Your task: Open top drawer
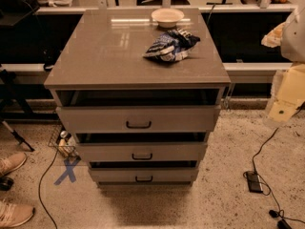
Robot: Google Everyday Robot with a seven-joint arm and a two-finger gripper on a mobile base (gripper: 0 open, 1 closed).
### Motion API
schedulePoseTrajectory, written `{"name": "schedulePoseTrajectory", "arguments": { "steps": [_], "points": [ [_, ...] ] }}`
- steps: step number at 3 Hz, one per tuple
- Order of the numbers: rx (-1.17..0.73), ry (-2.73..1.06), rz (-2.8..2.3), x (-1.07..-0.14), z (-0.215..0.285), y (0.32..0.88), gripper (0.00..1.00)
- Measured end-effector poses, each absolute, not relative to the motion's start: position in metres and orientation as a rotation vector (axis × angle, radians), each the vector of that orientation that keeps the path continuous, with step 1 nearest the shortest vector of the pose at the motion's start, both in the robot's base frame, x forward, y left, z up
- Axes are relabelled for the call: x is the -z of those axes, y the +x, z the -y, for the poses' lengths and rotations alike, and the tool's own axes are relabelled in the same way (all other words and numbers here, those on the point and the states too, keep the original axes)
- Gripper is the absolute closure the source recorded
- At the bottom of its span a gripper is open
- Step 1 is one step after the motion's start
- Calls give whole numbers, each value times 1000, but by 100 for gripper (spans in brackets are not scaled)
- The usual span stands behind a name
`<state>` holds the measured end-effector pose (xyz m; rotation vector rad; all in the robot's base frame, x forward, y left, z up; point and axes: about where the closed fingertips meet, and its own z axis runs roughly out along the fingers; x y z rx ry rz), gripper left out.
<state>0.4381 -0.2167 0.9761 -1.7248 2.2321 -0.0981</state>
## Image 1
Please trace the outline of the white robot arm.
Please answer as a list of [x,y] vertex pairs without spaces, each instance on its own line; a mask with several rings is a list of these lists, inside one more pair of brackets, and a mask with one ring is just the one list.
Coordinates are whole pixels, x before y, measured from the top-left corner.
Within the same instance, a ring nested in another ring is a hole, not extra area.
[[305,103],[305,8],[296,8],[287,20],[266,34],[263,46],[279,47],[281,55],[292,62],[285,71],[274,75],[266,112],[273,125],[287,122]]

